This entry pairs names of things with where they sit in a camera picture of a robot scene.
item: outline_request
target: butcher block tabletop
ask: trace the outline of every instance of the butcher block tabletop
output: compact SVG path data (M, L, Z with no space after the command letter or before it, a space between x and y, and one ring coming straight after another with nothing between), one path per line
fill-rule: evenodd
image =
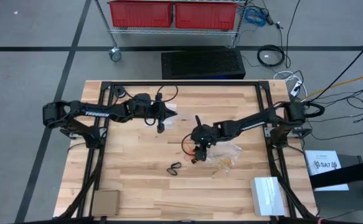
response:
M274 103L289 100L285 81L268 82ZM87 81L81 102L98 103L100 87L101 81ZM149 93L154 99L159 87L132 85L125 89L131 95ZM121 194L119 214L108 220L269 220L270 217L255 215L250 189L252 178L271 176L262 127L245 131L230 142L242 148L242 152L229 173L210 162L193 164L181 150L181 140L196 127L195 115L199 115L202 124L211 126L217 121L240 119L259 112L255 88L242 83L180 85L178 89L175 99L166 103L178 115L164 122L166 129L162 134L157 133L156 125L148 126L143 119L127 123L110 121L100 189L119 190ZM171 98L175 92L175 86L165 86L161 90L163 100ZM77 119L89 126L94 122L92 117ZM82 138L72 140L71 146L81 142L84 142ZM301 149L297 139L289 139L289 144ZM290 148L283 151L292 190L308 210L316 214L303 154ZM63 213L80 191L87 155L84 144L69 150L54 216ZM175 162L182 164L177 176L166 172ZM285 193L280 189L288 216ZM84 216L88 216L91 192L92 189L86 197Z

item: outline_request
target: metal shelving cart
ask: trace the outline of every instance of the metal shelving cart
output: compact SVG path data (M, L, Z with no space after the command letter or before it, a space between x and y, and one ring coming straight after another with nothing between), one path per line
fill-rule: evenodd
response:
M175 19L173 13L173 20L170 27L114 27L110 28L105 15L102 11L101 5L98 0L94 0L97 5L98 11L103 19L108 34L113 42L113 48L109 52L109 56L112 61L118 62L121 59L121 52L116 43L113 34L184 34L184 35L226 35L231 36L230 47L235 47L235 41L238 39L239 30L242 25L243 15L248 4L248 0L154 0L154 1L171 1L171 2L231 2L237 4L243 4L243 10L240 13L239 20L237 21L237 27L234 30L221 30L221 29L179 29L175 26Z

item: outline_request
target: blue cable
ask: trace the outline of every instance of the blue cable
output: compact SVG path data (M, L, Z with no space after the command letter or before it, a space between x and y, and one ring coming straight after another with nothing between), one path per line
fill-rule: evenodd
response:
M266 13L263 9L248 6L245 10L243 22L255 24L258 27L263 27L266 24Z

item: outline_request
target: clear plastic bag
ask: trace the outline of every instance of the clear plastic bag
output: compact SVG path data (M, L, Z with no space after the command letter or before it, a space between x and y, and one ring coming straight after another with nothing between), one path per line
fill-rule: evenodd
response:
M215 164L218 170L225 170L229 173L241 152L241 147L230 142L218 142L207 149L206 162Z

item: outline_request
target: red plastic crate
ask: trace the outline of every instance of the red plastic crate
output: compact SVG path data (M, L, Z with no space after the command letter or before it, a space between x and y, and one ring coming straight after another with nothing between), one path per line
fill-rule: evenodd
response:
M226 2L176 3L176 27L232 30L237 6Z
M171 3L149 1L112 1L114 27L170 27Z

